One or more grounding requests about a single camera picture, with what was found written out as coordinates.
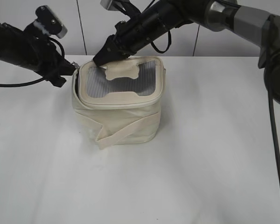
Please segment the cream bag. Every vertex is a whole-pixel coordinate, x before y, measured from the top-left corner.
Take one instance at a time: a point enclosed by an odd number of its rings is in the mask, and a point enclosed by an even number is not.
[[[157,57],[136,57],[100,68],[88,62],[75,72],[73,108],[100,149],[154,138],[165,72]]]

